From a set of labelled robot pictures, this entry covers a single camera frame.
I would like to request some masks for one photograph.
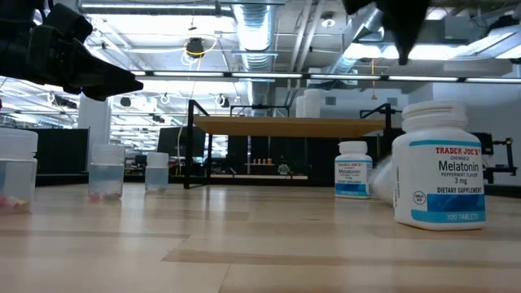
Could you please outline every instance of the ceiling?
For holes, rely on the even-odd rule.
[[[76,1],[62,1],[68,5],[76,5]],[[134,3],[147,2],[182,2],[173,0],[140,0]],[[447,15],[458,15],[466,18],[469,25],[473,25],[469,15],[481,13],[487,15],[497,9],[506,7],[519,1],[485,0],[485,1],[456,1],[435,0],[433,7],[427,15],[428,20],[441,20]],[[274,70],[287,72],[290,70],[293,47],[297,41],[297,31],[301,25],[304,2],[287,0],[285,5],[278,6],[275,22],[275,44],[272,52],[276,54]],[[311,38],[309,28],[315,17],[313,10],[307,23],[304,39]],[[335,25],[329,28],[318,25],[313,40],[310,43],[310,52],[304,62],[304,71],[310,68],[326,68],[331,66],[346,49],[344,33],[348,28],[349,16],[344,12],[341,1],[326,1],[324,11],[333,12]],[[243,61],[241,59],[240,42],[236,33],[234,20],[228,17],[216,18],[213,16],[191,15],[86,15],[94,26],[93,34],[85,42],[90,52],[100,59],[104,59],[116,66],[134,70],[166,70],[166,71],[241,71]],[[185,54],[184,45],[190,37],[203,37],[204,48],[212,48],[199,61],[191,60]],[[411,60],[407,66],[399,66],[395,59],[377,58],[374,62],[358,60],[354,66],[359,73],[365,74],[401,74],[401,75],[437,75],[469,77],[495,76],[500,77],[511,72],[511,63],[507,59],[479,59],[470,61],[440,61],[440,60]],[[26,81],[13,79],[2,80],[0,97],[5,111],[31,111],[28,115],[4,115],[15,119],[16,123],[34,124],[46,126],[75,127],[77,123],[77,111],[63,109],[49,102],[52,97],[49,93],[59,95],[79,104],[80,99],[76,95],[65,94],[61,89],[48,85],[34,85]],[[141,137],[143,129],[158,129],[169,125],[181,125],[185,121],[187,100],[196,99],[211,114],[226,115],[229,109],[216,104],[216,98],[224,95],[230,100],[231,105],[248,105],[247,82],[210,82],[210,81],[161,81],[146,80],[143,91],[116,96],[113,98],[112,119],[113,132],[122,129],[134,132],[136,137]],[[381,90],[382,96],[406,95],[415,90],[421,84],[400,82],[372,82],[360,81],[349,91],[335,91],[342,95],[360,93],[365,97],[371,89]],[[286,88],[285,83],[277,83],[277,87]],[[284,103],[286,93],[277,91],[276,103]],[[120,99],[128,97],[133,100],[131,107],[122,107]],[[342,107],[354,110],[359,107],[371,107],[373,102],[345,103]],[[125,113],[141,112],[142,116],[126,116]],[[165,123],[157,123],[151,119],[148,113],[155,112],[164,117]],[[113,135],[112,139],[118,140],[121,135]],[[148,143],[140,147],[153,147],[156,135],[146,137]]]

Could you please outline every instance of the white pill bottle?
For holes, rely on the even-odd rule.
[[[369,177],[373,160],[366,155],[366,142],[341,142],[335,159],[335,196],[370,199]]]
[[[394,218],[427,230],[480,229],[486,221],[481,143],[466,132],[465,107],[415,103],[392,144]]]

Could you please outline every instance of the shelf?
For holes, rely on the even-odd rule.
[[[383,120],[195,116],[206,133],[293,138],[358,138],[384,128]]]

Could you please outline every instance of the small bottle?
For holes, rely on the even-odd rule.
[[[98,144],[92,149],[89,169],[89,197],[120,199],[123,195],[125,149],[122,146]]]
[[[394,218],[427,230],[480,229],[486,221],[479,139],[464,131],[465,107],[435,100],[403,111],[392,144]]]
[[[145,190],[165,192],[169,187],[169,154],[150,152],[147,156]]]
[[[369,177],[373,160],[366,155],[366,142],[341,142],[335,159],[335,196],[370,199]]]
[[[0,215],[31,212],[38,134],[0,128]]]

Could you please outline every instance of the bottle label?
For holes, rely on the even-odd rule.
[[[368,197],[367,179],[372,169],[370,160],[336,160],[335,194]]]
[[[410,210],[412,219],[429,223],[486,220],[479,142],[414,141],[399,156],[394,169],[398,212]]]

